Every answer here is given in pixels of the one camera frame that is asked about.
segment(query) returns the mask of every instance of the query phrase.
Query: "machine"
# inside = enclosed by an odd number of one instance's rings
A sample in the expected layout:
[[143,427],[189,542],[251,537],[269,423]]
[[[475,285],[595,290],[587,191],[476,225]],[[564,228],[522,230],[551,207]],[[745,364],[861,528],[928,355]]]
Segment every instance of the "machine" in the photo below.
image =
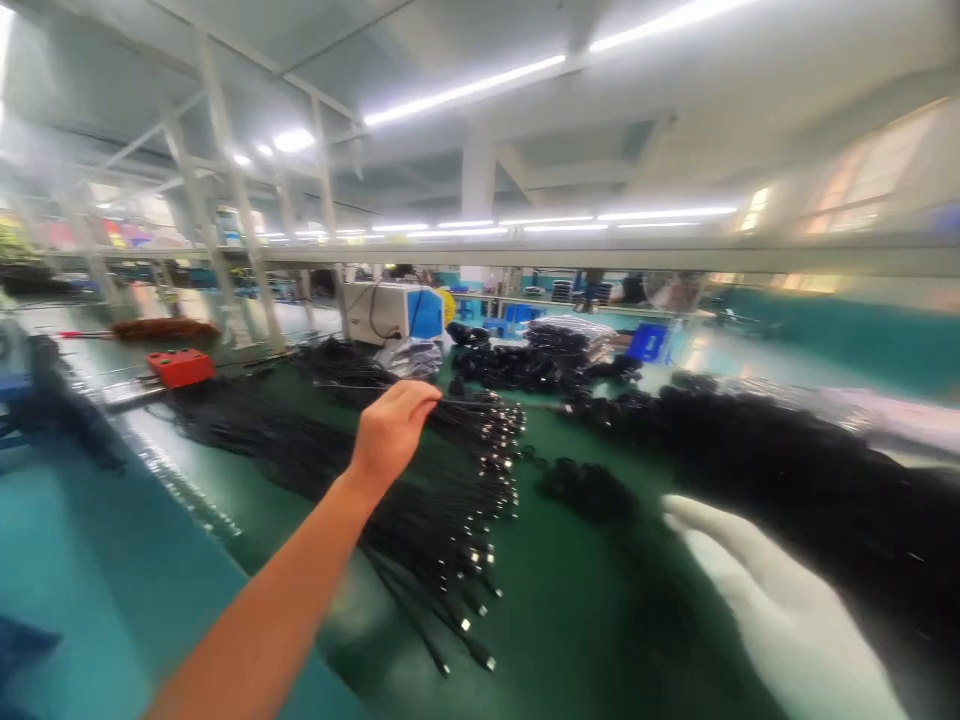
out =
[[403,283],[343,286],[351,339],[383,345],[408,337],[433,340],[443,334],[443,298],[432,288]]

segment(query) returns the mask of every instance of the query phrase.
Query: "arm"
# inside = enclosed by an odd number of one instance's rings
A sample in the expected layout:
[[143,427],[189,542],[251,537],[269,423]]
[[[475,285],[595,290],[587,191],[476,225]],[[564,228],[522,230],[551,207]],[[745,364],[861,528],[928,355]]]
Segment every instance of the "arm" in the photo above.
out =
[[363,412],[350,467],[214,623],[145,720],[280,712],[364,524],[409,464],[439,398],[430,385],[401,381]]

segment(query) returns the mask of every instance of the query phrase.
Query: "white glove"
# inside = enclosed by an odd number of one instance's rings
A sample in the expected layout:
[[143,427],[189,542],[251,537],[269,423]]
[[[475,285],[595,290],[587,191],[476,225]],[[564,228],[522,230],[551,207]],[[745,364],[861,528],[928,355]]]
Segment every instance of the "white glove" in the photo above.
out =
[[751,522],[668,495],[664,520],[733,611],[763,682],[793,720],[905,720],[886,670],[836,592]]

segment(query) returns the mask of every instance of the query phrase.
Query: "red device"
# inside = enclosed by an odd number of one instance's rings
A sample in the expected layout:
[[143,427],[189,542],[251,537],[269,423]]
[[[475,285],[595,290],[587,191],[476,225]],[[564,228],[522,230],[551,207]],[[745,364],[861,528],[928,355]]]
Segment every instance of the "red device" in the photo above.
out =
[[215,374],[210,356],[193,348],[150,353],[147,365],[171,389],[209,380]]

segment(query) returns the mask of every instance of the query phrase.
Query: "green workbench surface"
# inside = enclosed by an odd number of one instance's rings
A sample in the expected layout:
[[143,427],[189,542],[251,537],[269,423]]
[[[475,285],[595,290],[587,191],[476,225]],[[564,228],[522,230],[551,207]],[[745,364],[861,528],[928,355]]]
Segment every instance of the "green workbench surface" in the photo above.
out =
[[[302,309],[287,310],[302,318]],[[102,310],[89,306],[34,308],[20,314],[25,324],[43,325],[48,331],[101,329],[105,323]],[[297,322],[292,314],[288,319]],[[99,373],[134,367],[117,375],[135,375],[143,355],[157,349],[103,340],[67,342],[65,349],[74,353],[67,360],[101,384],[109,384],[111,376]],[[448,379],[446,367],[441,384]],[[268,382],[291,407],[355,422],[355,413],[330,407],[323,391],[308,389],[292,369],[278,369]],[[240,534],[224,542],[247,572],[255,572],[306,517],[309,503],[267,482],[249,459],[180,437],[163,419],[163,411],[137,409],[124,413],[123,419],[235,523]],[[672,467],[663,459],[618,447],[533,405],[527,408],[521,444],[533,445],[549,460],[566,456],[605,465],[659,522],[658,498],[672,479]],[[492,674],[479,668],[448,632],[435,627],[432,635],[452,670],[449,678],[441,678],[366,560],[354,554],[319,646],[371,709],[384,717],[411,720],[782,717],[751,669],[725,606],[680,543],[666,533],[661,535],[661,552],[664,562],[690,585],[695,632],[677,638],[676,654],[652,663],[637,662],[625,652],[630,646],[642,650],[645,637],[636,636],[636,628],[653,631],[657,619],[631,616],[629,586],[611,543],[564,507],[539,497],[533,487],[538,475],[531,465],[520,463],[519,518],[501,520],[492,532],[504,597],[488,603],[489,615],[475,624],[476,637],[497,660]]]

